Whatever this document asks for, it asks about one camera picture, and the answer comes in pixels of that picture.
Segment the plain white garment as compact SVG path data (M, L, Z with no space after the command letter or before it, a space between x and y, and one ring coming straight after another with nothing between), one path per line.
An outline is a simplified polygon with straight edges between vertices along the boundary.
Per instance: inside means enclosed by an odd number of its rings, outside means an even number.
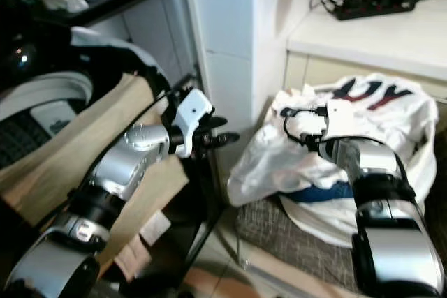
M298 228L327 244L351 247L352 234L357 233L356 206L348 198L299 203L279 196L282 208Z

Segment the black metal frame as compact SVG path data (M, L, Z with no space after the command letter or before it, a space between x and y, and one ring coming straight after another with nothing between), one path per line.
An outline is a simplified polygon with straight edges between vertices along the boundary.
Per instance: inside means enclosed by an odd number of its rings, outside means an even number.
M136 272L135 278L120 285L123 298L192 298L186 288L188 273L204 264L201 250L210 240L220 211L198 204L169 204L163 217L170 223L154 241L140 236L141 247L148 252L147 265Z

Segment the white shelf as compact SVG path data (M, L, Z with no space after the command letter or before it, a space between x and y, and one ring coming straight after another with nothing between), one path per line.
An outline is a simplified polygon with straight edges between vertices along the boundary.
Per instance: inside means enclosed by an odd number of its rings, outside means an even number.
M288 37L287 49L447 80L447 0L425 0L398 14L336 20L311 10Z

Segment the black and white jacket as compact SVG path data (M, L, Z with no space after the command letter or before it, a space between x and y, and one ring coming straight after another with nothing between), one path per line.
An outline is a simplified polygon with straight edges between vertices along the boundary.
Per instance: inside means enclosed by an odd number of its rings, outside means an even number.
M87 27L71 27L71 48L92 70L121 75L135 72L149 84L154 94L168 91L165 69L154 56L134 43L107 36Z

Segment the grey checked cushion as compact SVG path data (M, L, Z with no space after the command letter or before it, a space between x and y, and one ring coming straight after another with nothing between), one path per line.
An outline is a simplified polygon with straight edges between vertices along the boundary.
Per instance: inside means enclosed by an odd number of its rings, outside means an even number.
M247 251L256 249L336 288L360 294L351 250L327 244L300 229L288 218L279 199L256 200L234 212L235 251L240 259L248 259Z

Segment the white garment with dark print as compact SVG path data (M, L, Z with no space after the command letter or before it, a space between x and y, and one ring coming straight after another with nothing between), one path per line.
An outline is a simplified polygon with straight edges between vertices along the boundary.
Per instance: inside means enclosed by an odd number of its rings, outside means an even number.
M277 193L304 189L310 184L328 188L347 174L316 152L291 139L302 131L325 128L314 107L327 101L351 101L367 122L366 137L386 142L399 154L416 199L428 195L434 183L434 133L439 121L437 101L420 84L380 73L344 77L330 84L304 85L275 95L264 125L255 133L230 173L230 202L243 205Z

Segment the blue garment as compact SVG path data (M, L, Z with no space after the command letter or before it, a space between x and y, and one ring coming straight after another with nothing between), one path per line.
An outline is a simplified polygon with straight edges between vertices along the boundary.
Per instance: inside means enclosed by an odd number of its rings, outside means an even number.
M354 198L351 185L344 181L335 182L328 188L310 184L304 189L282 193L282 195L296 203L327 202L327 200Z

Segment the black power strip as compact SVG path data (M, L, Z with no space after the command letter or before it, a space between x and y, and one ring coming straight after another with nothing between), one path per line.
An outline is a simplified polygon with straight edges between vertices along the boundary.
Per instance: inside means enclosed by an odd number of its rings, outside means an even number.
M329 13L336 20L386 16L415 10L419 0L342 0Z

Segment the black and white washing machine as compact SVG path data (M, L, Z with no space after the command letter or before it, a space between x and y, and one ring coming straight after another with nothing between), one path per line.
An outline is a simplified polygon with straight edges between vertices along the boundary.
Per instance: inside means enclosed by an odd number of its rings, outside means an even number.
M47 222L45 217L28 222L20 205L31 202L28 193L42 195L55 187L24 183L8 169L48 142L55 134L51 126L66 126L84 110L93 89L89 76L76 71L77 26L52 16L36 0L0 0L0 14L0 205L13 216L2 225L2 269L9 272Z

